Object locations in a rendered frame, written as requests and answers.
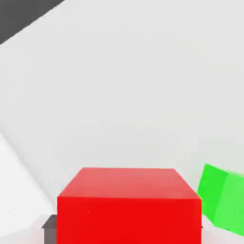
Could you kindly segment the small red cube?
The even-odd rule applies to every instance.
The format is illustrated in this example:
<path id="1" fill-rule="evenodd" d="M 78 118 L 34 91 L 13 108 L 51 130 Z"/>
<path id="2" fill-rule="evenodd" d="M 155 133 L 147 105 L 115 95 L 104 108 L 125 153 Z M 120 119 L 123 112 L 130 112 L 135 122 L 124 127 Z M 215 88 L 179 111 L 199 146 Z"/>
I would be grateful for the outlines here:
<path id="1" fill-rule="evenodd" d="M 57 244 L 202 244 L 202 201 L 175 169 L 83 168 L 57 198 Z"/>

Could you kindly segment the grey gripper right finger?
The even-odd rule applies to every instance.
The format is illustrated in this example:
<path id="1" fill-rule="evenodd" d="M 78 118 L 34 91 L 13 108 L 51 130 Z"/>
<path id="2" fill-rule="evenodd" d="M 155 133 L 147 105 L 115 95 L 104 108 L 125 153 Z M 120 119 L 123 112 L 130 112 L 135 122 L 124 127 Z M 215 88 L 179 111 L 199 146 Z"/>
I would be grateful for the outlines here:
<path id="1" fill-rule="evenodd" d="M 244 236 L 215 227 L 202 215 L 202 244 L 244 244 Z"/>

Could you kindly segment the small green cube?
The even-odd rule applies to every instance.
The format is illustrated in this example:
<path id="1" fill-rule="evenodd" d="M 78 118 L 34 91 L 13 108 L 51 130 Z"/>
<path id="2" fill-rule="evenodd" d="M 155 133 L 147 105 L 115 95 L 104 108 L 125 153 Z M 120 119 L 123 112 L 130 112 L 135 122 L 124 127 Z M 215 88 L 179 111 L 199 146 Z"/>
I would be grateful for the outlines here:
<path id="1" fill-rule="evenodd" d="M 244 173 L 205 164 L 197 194 L 202 214 L 214 227 L 244 237 Z"/>

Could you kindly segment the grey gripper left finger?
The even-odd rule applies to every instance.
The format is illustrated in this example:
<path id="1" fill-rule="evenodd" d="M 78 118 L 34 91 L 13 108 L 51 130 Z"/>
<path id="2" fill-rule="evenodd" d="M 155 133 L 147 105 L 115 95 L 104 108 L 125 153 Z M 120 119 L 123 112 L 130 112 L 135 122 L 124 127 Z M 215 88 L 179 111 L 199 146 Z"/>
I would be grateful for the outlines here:
<path id="1" fill-rule="evenodd" d="M 0 244 L 57 244 L 57 215 L 40 215 L 29 228 L 0 237 Z"/>

